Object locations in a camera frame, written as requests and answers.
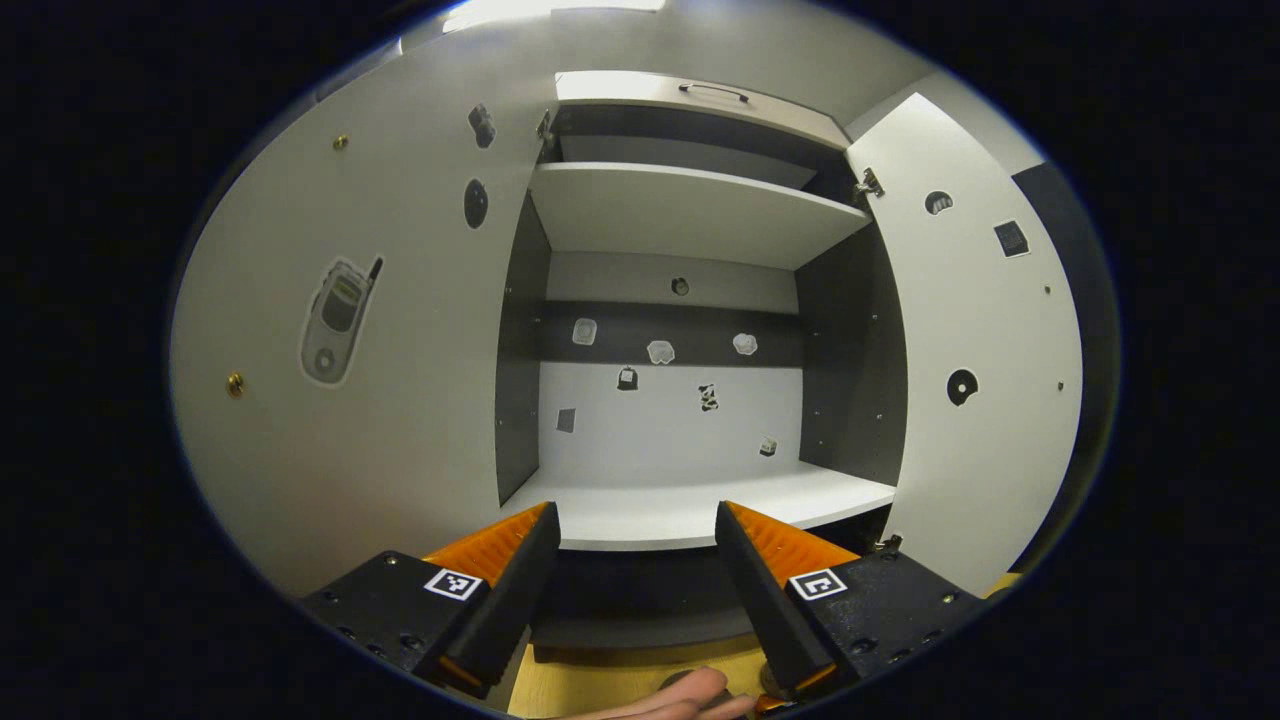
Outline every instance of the small sticker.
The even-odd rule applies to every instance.
[[[676,359],[676,348],[664,340],[655,340],[649,343],[649,361],[654,365],[667,365]]]
[[[577,409],[566,407],[559,411],[559,416],[556,418],[556,429],[562,433],[572,433],[573,423],[577,420]]]
[[[573,323],[573,345],[595,345],[595,320],[579,318]]]
[[[947,378],[947,397],[956,407],[964,405],[964,401],[975,392],[978,392],[978,377],[969,370],[961,368]]]
[[[754,334],[737,333],[733,336],[733,350],[736,350],[739,355],[751,355],[760,346],[756,345]]]
[[[703,393],[703,413],[719,409],[719,401],[716,400],[716,383],[698,386],[698,392]]]
[[[471,178],[467,183],[466,190],[462,193],[462,215],[467,220],[467,225],[471,229],[480,227],[484,223],[485,215],[489,214],[489,193],[484,190],[484,183]]]
[[[484,106],[484,102],[471,109],[471,113],[467,114],[467,122],[476,133],[477,147],[483,150],[493,145],[493,138],[498,135],[498,131],[494,129],[493,118],[489,115],[489,109]]]
[[[618,373],[618,389],[636,389],[640,387],[640,378],[630,365]]]
[[[422,588],[434,592],[435,594],[443,594],[444,597],[462,601],[471,597],[471,593],[476,592],[476,588],[480,587],[480,578],[467,575],[466,573],[458,573],[457,570],[440,570],[429,583],[422,585]]]
[[[1005,251],[1005,258],[1016,258],[1030,252],[1030,249],[1027,247],[1027,236],[1023,234],[1023,228],[1018,227],[1018,223],[1014,220],[996,225],[996,237],[1000,240],[1001,250]]]
[[[787,582],[790,582],[791,587],[794,587],[796,593],[800,594],[800,600],[805,601],[818,600],[819,597],[832,596],[837,592],[845,592],[849,589],[849,587],[846,587],[845,583],[842,583],[840,578],[831,571],[831,568],[818,570],[817,573],[796,575]]]

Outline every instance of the black sticker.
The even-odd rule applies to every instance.
[[[703,393],[703,413],[719,409],[719,401],[716,400],[716,383],[698,386],[698,392]]]
[[[640,387],[640,378],[635,368],[627,365],[618,373],[618,389],[636,389]]]
[[[964,405],[964,401],[975,392],[978,392],[978,378],[973,373],[965,369],[951,373],[951,378],[947,379],[947,397],[956,407]]]
[[[1000,247],[1005,251],[1005,258],[1027,255],[1030,251],[1027,247],[1027,237],[1023,234],[1023,229],[1014,220],[996,225],[996,237],[1000,238]]]
[[[934,190],[924,199],[924,209],[928,210],[931,215],[937,215],[952,205],[955,205],[955,202],[951,200],[951,196],[941,190]]]
[[[476,105],[471,109],[471,114],[467,115],[467,122],[471,123],[471,129],[476,131],[476,145],[480,149],[489,147],[493,143],[494,136],[498,131],[493,127],[493,118],[489,117],[489,109],[484,106],[484,102]]]
[[[462,197],[462,214],[466,215],[471,229],[479,228],[484,217],[489,214],[489,193],[477,179],[467,183],[466,193]]]

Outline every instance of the sticker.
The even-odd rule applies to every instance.
[[[831,568],[818,570],[817,573],[796,575],[787,582],[791,583],[791,587],[794,587],[796,593],[800,594],[800,600],[805,601],[818,600],[819,597],[832,596],[837,592],[845,592],[849,589],[849,587],[831,571]]]
[[[716,383],[698,386],[698,392],[703,393],[703,413],[719,409],[719,401],[716,400]]]
[[[489,214],[489,193],[484,190],[484,183],[471,178],[462,192],[462,217],[467,220],[467,227],[476,229],[484,223]]]
[[[342,386],[381,269],[381,255],[367,272],[346,258],[329,265],[302,320],[298,364],[307,379],[326,388]]]
[[[640,378],[634,368],[627,365],[618,373],[618,389],[636,389],[640,387]]]
[[[654,365],[666,365],[676,359],[676,348],[664,340],[655,340],[649,343],[649,361]]]
[[[559,416],[556,418],[556,429],[562,433],[572,433],[573,423],[577,420],[577,409],[566,407],[559,411]]]
[[[1000,240],[1000,249],[1005,251],[1005,258],[1016,258],[1030,252],[1023,228],[1018,227],[1014,220],[996,225],[996,237]]]
[[[452,600],[466,600],[480,587],[480,578],[458,573],[457,570],[440,570],[422,589],[443,594]]]
[[[969,370],[961,368],[947,378],[947,397],[956,407],[964,405],[964,401],[975,392],[978,392],[978,377]]]
[[[951,196],[941,190],[934,190],[924,199],[924,209],[928,210],[931,215],[937,215],[954,205],[955,202],[951,200]]]
[[[471,109],[471,113],[467,114],[467,122],[476,133],[477,147],[484,150],[493,145],[493,138],[498,135],[498,131],[494,129],[493,118],[489,115],[489,109],[484,106],[484,102]]]
[[[754,334],[737,333],[733,336],[733,350],[737,350],[739,355],[750,355],[759,348],[755,343]]]
[[[594,345],[595,343],[595,320],[590,318],[579,318],[573,323],[573,345]]]

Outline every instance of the finger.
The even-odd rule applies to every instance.
[[[700,707],[691,700],[681,700],[636,715],[609,715],[609,720],[698,720]]]
[[[733,720],[750,712],[755,707],[755,698],[749,694],[740,694],[731,701],[717,705],[710,710],[698,714],[695,720]]]
[[[612,707],[609,710],[600,710],[596,712],[584,712],[582,715],[573,715],[572,717],[562,717],[559,720],[609,720],[612,717],[626,717],[628,715],[640,715],[650,710],[658,710],[686,700],[692,701],[698,708],[700,708],[710,702],[713,697],[719,694],[727,684],[728,678],[724,673],[713,667],[699,667],[671,685],[628,705]]]

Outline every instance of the cabinet door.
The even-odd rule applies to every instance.
[[[550,50],[545,20],[494,23],[380,65],[268,145],[200,233],[169,346],[177,425],[219,521],[285,592],[498,519],[495,350],[534,128],[556,110]],[[378,256],[342,383],[320,386],[298,360],[317,283]]]
[[[858,177],[872,168],[884,191],[867,196],[906,337],[906,434],[884,534],[984,593],[1044,519],[1075,442],[1082,372],[1071,288],[1014,181],[920,95],[847,158]]]

